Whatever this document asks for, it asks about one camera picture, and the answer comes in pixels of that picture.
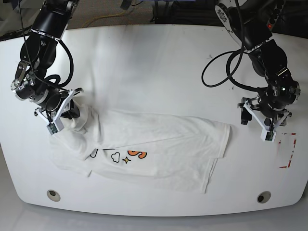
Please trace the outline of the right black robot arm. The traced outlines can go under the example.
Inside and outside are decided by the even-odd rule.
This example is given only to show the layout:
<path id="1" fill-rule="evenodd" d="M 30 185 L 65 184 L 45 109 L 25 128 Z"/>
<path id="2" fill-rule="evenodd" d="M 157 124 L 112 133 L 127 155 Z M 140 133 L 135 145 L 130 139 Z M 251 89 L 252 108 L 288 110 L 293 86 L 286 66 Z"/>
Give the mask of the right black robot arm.
<path id="1" fill-rule="evenodd" d="M 24 37 L 20 62 L 11 84 L 16 97 L 39 105 L 49 121 L 69 95 L 65 87 L 72 80 L 74 61 L 62 36 L 78 4 L 77 0 L 44 1 L 28 36 Z M 65 81 L 58 74 L 46 75 L 55 61 L 57 45 L 62 46 L 69 59 L 69 75 Z"/>

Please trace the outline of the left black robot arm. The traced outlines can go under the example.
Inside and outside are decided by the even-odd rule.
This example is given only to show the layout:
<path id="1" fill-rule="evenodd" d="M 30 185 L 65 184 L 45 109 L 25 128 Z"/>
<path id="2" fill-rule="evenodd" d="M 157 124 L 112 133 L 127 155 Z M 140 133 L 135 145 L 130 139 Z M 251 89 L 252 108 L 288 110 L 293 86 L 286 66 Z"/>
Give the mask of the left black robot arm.
<path id="1" fill-rule="evenodd" d="M 257 92 L 257 104 L 252 99 L 243 99 L 239 104 L 241 123 L 246 125 L 252 115 L 244 108 L 248 102 L 252 111 L 265 116 L 265 124 L 285 125 L 284 116 L 292 114 L 286 106 L 293 104 L 300 95 L 299 83 L 293 80 L 287 67 L 287 56 L 274 39 L 272 29 L 285 5 L 283 0 L 218 0 L 215 12 L 231 37 L 244 47 L 252 61 L 254 71 L 264 77 L 267 87 L 250 87 L 230 80 L 244 90 Z"/>

